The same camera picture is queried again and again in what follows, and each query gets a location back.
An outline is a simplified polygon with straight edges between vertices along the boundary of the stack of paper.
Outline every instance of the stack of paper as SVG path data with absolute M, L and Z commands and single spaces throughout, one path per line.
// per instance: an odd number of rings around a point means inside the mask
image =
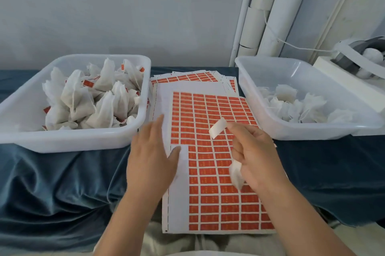
M 233 134 L 215 139 L 209 129 L 221 117 L 256 125 L 235 77 L 216 71 L 158 75 L 149 119 L 164 114 L 166 152 L 181 146 L 176 177 L 162 200 L 164 233 L 274 233 L 258 196 L 248 185 L 238 191 L 229 176 Z

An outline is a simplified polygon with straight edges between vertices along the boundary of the left hand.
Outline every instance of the left hand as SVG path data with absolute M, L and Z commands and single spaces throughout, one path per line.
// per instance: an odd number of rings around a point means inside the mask
M 163 115 L 133 137 L 127 163 L 127 191 L 130 197 L 155 207 L 173 181 L 180 146 L 167 158 L 162 139 Z

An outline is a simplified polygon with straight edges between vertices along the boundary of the forearm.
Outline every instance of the forearm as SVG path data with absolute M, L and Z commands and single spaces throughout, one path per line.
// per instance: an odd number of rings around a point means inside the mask
M 290 182 L 259 196 L 289 256 L 355 256 Z
M 126 192 L 103 233 L 94 256 L 139 256 L 156 205 Z

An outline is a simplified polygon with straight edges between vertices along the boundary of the white string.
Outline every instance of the white string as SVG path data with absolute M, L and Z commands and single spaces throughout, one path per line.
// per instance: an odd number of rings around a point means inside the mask
M 295 45 L 292 45 L 282 39 L 280 39 L 276 34 L 275 32 L 272 30 L 272 28 L 267 24 L 267 19 L 266 19 L 266 13 L 265 13 L 265 10 L 263 10 L 263 17 L 264 17 L 264 20 L 265 20 L 265 24 L 266 24 L 266 27 L 272 32 L 272 34 L 274 35 L 274 37 L 280 41 L 280 42 L 283 42 L 284 44 L 287 44 L 293 48 L 296 48 L 296 49 L 300 49 L 300 50 L 314 50 L 314 51 L 321 51 L 321 52 L 337 52 L 337 50 L 323 50 L 323 49 L 315 49 L 315 48 L 306 48 L 306 47 L 298 47 L 298 46 L 295 46 Z

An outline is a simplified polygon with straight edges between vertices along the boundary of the white plastic tub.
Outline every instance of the white plastic tub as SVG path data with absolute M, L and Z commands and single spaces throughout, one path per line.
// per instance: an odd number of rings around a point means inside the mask
M 238 57 L 239 85 L 254 112 L 260 127 L 272 138 L 280 140 L 337 139 L 362 129 L 378 129 L 383 119 L 346 88 L 310 64 L 280 57 Z M 278 118 L 267 107 L 257 87 L 274 91 L 278 84 L 298 90 L 302 100 L 307 92 L 321 95 L 327 103 L 321 109 L 329 114 L 335 109 L 356 112 L 351 123 L 291 123 Z
M 58 67 L 69 76 L 75 69 L 86 71 L 88 63 L 101 68 L 106 58 L 112 59 L 116 68 L 123 59 L 144 67 L 142 99 L 135 120 L 117 128 L 41 131 L 46 117 L 43 109 L 48 106 L 42 83 L 51 79 L 52 68 Z M 73 54 L 55 59 L 0 104 L 0 143 L 15 143 L 41 153 L 127 146 L 146 116 L 150 70 L 151 61 L 143 55 Z

